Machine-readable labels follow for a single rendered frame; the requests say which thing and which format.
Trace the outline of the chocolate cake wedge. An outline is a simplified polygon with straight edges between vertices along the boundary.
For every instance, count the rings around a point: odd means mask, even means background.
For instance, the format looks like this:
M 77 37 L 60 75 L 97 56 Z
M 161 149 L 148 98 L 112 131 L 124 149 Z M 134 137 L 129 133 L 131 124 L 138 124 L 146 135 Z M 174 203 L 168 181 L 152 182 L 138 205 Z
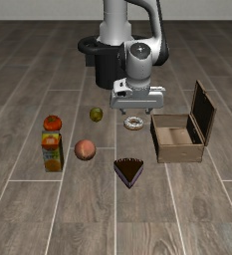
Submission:
M 137 158 L 120 158 L 114 162 L 114 170 L 127 188 L 131 188 L 143 171 L 143 161 Z

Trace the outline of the red tomato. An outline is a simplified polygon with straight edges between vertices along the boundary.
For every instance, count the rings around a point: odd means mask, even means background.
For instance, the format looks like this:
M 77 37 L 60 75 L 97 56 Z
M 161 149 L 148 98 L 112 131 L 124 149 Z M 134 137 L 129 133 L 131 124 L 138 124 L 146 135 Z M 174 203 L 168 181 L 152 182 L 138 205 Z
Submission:
M 43 127 L 48 131 L 60 130 L 62 128 L 62 121 L 58 116 L 47 116 L 44 119 Z

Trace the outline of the green kiwi fruit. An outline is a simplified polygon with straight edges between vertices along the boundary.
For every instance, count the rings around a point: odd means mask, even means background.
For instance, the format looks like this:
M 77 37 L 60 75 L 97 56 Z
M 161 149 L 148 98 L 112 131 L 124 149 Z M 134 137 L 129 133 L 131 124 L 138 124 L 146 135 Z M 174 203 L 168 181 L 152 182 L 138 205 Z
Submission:
M 101 108 L 92 108 L 90 110 L 90 119 L 93 122 L 99 122 L 103 118 L 103 110 Z

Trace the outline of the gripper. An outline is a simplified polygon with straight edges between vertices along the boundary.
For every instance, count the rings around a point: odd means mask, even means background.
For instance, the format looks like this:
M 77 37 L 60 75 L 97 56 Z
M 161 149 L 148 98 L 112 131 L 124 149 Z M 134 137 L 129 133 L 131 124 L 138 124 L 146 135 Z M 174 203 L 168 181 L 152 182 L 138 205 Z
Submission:
M 126 79 L 116 80 L 111 93 L 110 105 L 113 109 L 120 109 L 121 114 L 126 114 L 126 109 L 145 109 L 145 113 L 150 115 L 152 109 L 163 107 L 164 87 L 137 88 L 129 85 Z

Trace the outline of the orange juice carton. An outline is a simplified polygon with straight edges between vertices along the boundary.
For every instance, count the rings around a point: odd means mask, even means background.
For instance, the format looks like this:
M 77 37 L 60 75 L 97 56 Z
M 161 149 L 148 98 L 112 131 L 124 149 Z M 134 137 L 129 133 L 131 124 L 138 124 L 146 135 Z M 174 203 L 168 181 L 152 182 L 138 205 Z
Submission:
M 45 170 L 60 172 L 64 167 L 62 136 L 58 131 L 42 131 L 41 141 Z

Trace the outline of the pink peach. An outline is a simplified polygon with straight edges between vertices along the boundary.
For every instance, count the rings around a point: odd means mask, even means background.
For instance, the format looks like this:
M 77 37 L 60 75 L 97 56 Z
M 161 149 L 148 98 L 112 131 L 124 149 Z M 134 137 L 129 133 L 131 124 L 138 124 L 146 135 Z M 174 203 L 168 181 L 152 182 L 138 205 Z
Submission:
M 96 154 L 96 146 L 88 139 L 79 140 L 75 144 L 75 155 L 80 160 L 90 160 Z

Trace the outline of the white frosted donut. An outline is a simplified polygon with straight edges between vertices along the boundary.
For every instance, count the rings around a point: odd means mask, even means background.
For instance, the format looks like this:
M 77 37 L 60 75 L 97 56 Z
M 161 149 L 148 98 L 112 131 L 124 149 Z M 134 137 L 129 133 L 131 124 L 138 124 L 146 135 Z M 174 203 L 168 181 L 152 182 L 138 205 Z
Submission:
M 129 130 L 140 130 L 143 128 L 143 120 L 139 117 L 128 117 L 123 121 L 123 125 Z

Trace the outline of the wooden box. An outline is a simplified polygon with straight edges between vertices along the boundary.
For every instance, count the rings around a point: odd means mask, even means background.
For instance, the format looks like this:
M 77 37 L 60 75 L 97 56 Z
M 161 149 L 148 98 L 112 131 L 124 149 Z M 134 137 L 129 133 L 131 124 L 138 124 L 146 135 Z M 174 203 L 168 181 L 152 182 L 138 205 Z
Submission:
M 151 115 L 158 163 L 201 162 L 204 141 L 191 115 Z

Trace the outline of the wooden box lid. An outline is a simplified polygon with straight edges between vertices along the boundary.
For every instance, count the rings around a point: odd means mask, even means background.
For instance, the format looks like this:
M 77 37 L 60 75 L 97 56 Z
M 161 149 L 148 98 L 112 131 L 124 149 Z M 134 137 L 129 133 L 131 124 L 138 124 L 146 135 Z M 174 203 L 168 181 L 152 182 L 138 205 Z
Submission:
M 207 146 L 213 128 L 216 107 L 199 80 L 195 83 L 190 114 L 195 121 L 195 126 L 198 128 L 204 145 Z

